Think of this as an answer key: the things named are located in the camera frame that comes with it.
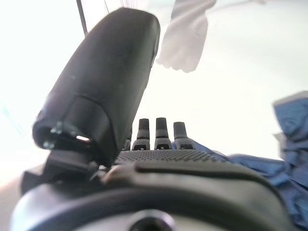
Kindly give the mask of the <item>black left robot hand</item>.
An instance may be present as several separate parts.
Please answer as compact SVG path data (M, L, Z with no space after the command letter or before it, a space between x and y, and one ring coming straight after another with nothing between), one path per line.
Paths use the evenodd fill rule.
M120 8L85 37L32 128L50 151L24 172L12 231L293 231L256 172L188 149L124 151L157 54L160 25Z

